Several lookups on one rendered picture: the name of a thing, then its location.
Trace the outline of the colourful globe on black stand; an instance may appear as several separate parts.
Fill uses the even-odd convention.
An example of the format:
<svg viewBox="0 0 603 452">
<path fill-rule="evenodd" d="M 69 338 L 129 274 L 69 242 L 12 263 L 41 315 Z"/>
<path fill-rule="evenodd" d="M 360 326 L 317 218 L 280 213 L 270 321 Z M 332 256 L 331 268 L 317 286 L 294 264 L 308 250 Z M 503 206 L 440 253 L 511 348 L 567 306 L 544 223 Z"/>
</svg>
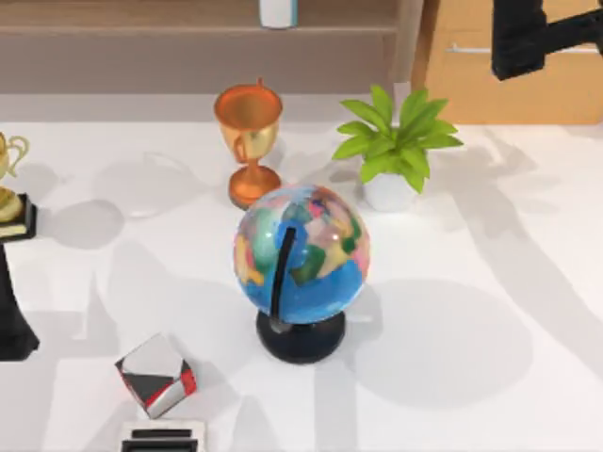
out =
<svg viewBox="0 0 603 452">
<path fill-rule="evenodd" d="M 257 335 L 286 363 L 316 363 L 338 348 L 369 263 L 362 217 L 325 186 L 273 190 L 236 230 L 234 272 L 257 310 Z"/>
</svg>

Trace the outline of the copper trophy cup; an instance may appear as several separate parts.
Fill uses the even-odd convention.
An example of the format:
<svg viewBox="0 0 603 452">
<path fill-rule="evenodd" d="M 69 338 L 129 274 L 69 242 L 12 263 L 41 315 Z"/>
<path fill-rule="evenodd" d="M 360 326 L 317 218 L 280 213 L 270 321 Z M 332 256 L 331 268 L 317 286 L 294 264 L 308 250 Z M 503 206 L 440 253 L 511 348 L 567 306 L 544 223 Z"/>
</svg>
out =
<svg viewBox="0 0 603 452">
<path fill-rule="evenodd" d="M 282 184 L 278 173 L 260 160 L 275 145 L 283 102 L 259 77 L 254 83 L 224 90 L 213 110 L 225 144 L 241 165 L 230 176 L 228 195 L 235 206 L 246 210 Z"/>
</svg>

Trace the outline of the green plant in white pot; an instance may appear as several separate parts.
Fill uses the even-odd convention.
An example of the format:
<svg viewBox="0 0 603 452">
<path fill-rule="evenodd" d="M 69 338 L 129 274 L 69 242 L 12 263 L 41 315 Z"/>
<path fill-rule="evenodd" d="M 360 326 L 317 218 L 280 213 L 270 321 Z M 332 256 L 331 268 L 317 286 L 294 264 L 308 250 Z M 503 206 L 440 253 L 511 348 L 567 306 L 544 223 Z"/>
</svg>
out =
<svg viewBox="0 0 603 452">
<path fill-rule="evenodd" d="M 458 148 L 457 128 L 440 118 L 446 99 L 431 99 L 426 89 L 413 90 L 394 117 L 394 101 L 379 85 L 370 88 L 371 101 L 346 99 L 340 104 L 355 116 L 337 127 L 347 138 L 333 160 L 362 159 L 359 179 L 366 203 L 376 211 L 401 212 L 431 179 L 428 152 Z"/>
</svg>

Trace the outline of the red black and white box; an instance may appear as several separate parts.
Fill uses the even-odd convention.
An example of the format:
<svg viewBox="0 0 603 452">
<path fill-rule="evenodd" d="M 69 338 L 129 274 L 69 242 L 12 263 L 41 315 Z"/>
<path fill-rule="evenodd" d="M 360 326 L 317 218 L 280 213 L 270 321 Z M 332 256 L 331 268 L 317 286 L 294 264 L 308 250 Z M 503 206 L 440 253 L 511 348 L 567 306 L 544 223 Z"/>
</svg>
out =
<svg viewBox="0 0 603 452">
<path fill-rule="evenodd" d="M 151 419 L 197 390 L 189 363 L 162 334 L 155 334 L 115 362 L 122 382 Z"/>
</svg>

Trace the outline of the wooden cupboard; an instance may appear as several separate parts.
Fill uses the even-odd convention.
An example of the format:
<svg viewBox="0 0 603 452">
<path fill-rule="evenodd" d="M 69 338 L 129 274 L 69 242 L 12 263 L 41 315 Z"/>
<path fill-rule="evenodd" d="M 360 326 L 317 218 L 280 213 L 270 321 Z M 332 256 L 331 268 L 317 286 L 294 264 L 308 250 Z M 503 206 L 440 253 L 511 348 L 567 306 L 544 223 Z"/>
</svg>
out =
<svg viewBox="0 0 603 452">
<path fill-rule="evenodd" d="M 444 119 L 460 124 L 594 124 L 603 121 L 603 56 L 583 45 L 548 56 L 536 73 L 498 81 L 489 55 L 448 53 L 489 47 L 492 0 L 424 0 L 413 89 L 446 98 Z"/>
</svg>

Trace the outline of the white and blue bottle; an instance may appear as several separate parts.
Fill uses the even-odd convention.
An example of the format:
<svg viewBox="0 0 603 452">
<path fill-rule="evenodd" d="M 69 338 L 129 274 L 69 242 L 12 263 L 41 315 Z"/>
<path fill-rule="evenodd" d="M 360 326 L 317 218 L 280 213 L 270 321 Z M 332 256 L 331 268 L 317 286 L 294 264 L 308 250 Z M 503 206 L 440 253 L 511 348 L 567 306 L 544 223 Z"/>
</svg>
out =
<svg viewBox="0 0 603 452">
<path fill-rule="evenodd" d="M 260 24 L 270 29 L 298 25 L 298 0 L 258 0 Z"/>
</svg>

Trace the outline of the wooden open shelves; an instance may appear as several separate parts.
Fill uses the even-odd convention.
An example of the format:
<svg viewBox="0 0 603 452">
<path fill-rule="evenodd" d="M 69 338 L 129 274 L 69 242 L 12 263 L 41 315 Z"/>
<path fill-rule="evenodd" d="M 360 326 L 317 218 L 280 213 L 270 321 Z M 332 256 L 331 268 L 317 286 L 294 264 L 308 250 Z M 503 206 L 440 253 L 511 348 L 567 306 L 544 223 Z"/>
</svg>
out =
<svg viewBox="0 0 603 452">
<path fill-rule="evenodd" d="M 263 78 L 286 94 L 406 81 L 424 0 L 0 0 L 0 93 L 213 94 Z"/>
</svg>

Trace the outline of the white tray with black slots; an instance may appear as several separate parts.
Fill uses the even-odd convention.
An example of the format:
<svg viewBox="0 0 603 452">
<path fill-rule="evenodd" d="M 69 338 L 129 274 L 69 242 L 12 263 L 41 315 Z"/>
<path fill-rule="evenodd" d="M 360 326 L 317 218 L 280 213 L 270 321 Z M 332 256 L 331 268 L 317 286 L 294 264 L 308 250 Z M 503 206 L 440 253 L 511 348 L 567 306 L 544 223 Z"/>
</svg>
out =
<svg viewBox="0 0 603 452">
<path fill-rule="evenodd" d="M 137 420 L 126 422 L 117 452 L 206 452 L 205 422 Z"/>
</svg>

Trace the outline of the gold trophy on black base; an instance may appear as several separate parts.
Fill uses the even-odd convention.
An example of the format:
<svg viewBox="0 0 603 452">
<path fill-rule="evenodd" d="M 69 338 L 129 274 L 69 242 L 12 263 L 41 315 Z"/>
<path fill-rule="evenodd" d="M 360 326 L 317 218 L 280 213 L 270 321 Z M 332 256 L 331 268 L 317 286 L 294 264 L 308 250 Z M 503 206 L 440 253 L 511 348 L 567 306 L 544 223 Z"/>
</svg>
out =
<svg viewBox="0 0 603 452">
<path fill-rule="evenodd" d="M 16 167 L 28 154 L 25 137 L 0 132 L 0 244 L 32 239 L 37 234 L 38 207 L 26 193 L 3 186 L 2 179 L 16 177 Z"/>
</svg>

